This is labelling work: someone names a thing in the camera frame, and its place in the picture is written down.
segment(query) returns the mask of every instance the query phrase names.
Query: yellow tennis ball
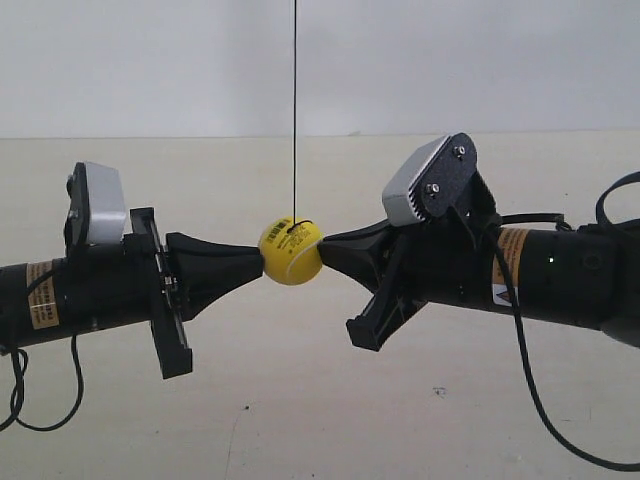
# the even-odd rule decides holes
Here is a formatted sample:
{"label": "yellow tennis ball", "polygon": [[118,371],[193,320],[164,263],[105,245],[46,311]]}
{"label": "yellow tennis ball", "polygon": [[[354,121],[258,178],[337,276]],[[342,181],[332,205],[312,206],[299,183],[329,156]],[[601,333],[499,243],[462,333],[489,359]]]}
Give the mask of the yellow tennis ball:
{"label": "yellow tennis ball", "polygon": [[322,269],[317,245],[322,232],[311,220],[285,217],[269,225],[258,247],[264,259],[264,273],[283,285],[300,285]]}

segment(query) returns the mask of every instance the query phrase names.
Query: black string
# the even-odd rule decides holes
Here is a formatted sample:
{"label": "black string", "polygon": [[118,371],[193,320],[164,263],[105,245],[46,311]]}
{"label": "black string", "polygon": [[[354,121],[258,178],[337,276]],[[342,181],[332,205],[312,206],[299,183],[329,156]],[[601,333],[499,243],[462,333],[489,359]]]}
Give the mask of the black string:
{"label": "black string", "polygon": [[298,0],[293,0],[293,223],[298,191]]}
{"label": "black string", "polygon": [[[33,282],[29,284],[26,289],[25,297],[28,299],[29,296],[40,286],[43,282],[51,278],[54,274],[58,273],[60,267],[54,267],[51,270],[45,272]],[[71,356],[73,358],[73,364],[75,367],[76,378],[78,381],[78,392],[76,396],[76,401],[71,408],[69,414],[63,418],[61,421],[46,427],[38,427],[34,425],[30,425],[23,420],[20,419],[20,413],[22,412],[22,408],[24,406],[24,398],[25,398],[25,386],[24,386],[24,375],[27,371],[27,366],[29,364],[29,355],[23,349],[17,348],[16,346],[16,336],[17,336],[17,315],[14,315],[14,319],[11,325],[11,338],[9,346],[3,347],[5,350],[8,350],[11,355],[11,363],[13,366],[13,372],[15,377],[15,385],[13,387],[13,391],[11,392],[11,399],[9,402],[11,413],[9,416],[0,423],[0,432],[9,428],[14,422],[18,423],[24,428],[29,430],[34,430],[38,432],[50,432],[53,430],[57,430],[64,426],[73,418],[73,416],[77,413],[80,405],[82,403],[82,399],[84,397],[84,379],[82,376],[82,368],[80,366],[80,359],[78,357],[78,346],[77,346],[77,334],[74,334],[71,338]]]}
{"label": "black string", "polygon": [[611,462],[609,460],[605,460],[590,453],[581,450],[576,447],[573,443],[567,440],[562,436],[560,432],[555,428],[549,417],[547,416],[547,412],[542,405],[542,400],[540,399],[540,395],[538,395],[538,389],[536,387],[535,381],[533,379],[533,374],[531,373],[531,363],[529,361],[529,352],[527,349],[527,342],[524,334],[524,326],[522,323],[522,312],[520,310],[520,302],[518,300],[518,296],[515,291],[515,287],[513,284],[513,277],[511,275],[511,271],[507,265],[507,261],[504,257],[504,252],[498,243],[498,240],[490,233],[487,233],[487,238],[490,240],[493,249],[496,254],[496,258],[498,260],[498,265],[500,266],[500,270],[502,271],[502,275],[505,279],[505,283],[507,286],[507,292],[509,294],[509,298],[511,300],[511,309],[513,312],[513,318],[516,324],[516,334],[518,336],[518,345],[520,347],[520,356],[522,357],[522,367],[524,369],[524,376],[527,381],[527,386],[529,387],[529,392],[531,393],[531,398],[533,399],[533,403],[536,407],[536,411],[542,420],[542,423],[547,428],[547,430],[551,433],[551,435],[567,450],[569,450],[574,455],[580,457],[587,462],[590,462],[599,467],[606,468],[608,470],[615,470],[618,472],[640,472],[640,463],[617,463]]}

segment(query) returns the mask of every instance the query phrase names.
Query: tennis ball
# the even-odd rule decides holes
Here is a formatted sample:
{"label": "tennis ball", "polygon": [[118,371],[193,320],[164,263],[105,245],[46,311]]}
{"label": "tennis ball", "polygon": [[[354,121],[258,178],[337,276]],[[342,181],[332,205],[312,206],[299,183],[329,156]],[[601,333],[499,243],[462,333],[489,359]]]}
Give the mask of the tennis ball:
{"label": "tennis ball", "polygon": [[269,225],[258,247],[264,259],[264,273],[283,285],[301,285],[322,268],[317,245],[322,232],[311,220],[284,217]]}

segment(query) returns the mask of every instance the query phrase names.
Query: warning label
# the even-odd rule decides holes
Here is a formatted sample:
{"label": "warning label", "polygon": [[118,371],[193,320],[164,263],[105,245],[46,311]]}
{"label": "warning label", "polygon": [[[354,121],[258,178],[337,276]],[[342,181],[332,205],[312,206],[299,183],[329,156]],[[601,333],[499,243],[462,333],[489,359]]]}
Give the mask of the warning label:
{"label": "warning label", "polygon": [[[520,279],[520,258],[522,256],[522,249],[524,242],[527,238],[529,230],[521,228],[505,228],[500,234],[498,239],[498,245],[504,254],[504,258],[511,272],[513,278],[513,286],[516,291],[516,297],[518,295],[518,285]],[[511,298],[507,291],[507,282],[502,274],[502,269],[498,263],[498,259],[493,258],[493,272],[492,272],[491,288],[493,293],[493,302],[496,305],[502,305],[505,307],[511,306]]]}
{"label": "warning label", "polygon": [[[53,262],[30,263],[27,265],[27,286],[53,268]],[[48,278],[29,295],[29,310],[34,330],[60,325],[58,306],[53,289],[53,278]]]}

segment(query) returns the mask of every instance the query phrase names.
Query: screw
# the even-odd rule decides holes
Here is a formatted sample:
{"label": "screw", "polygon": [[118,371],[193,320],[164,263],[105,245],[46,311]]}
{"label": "screw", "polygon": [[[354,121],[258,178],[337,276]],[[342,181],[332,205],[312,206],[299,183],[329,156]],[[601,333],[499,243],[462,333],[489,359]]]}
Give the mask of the screw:
{"label": "screw", "polygon": [[425,190],[428,195],[434,196],[440,191],[440,185],[438,185],[437,183],[427,183]]}

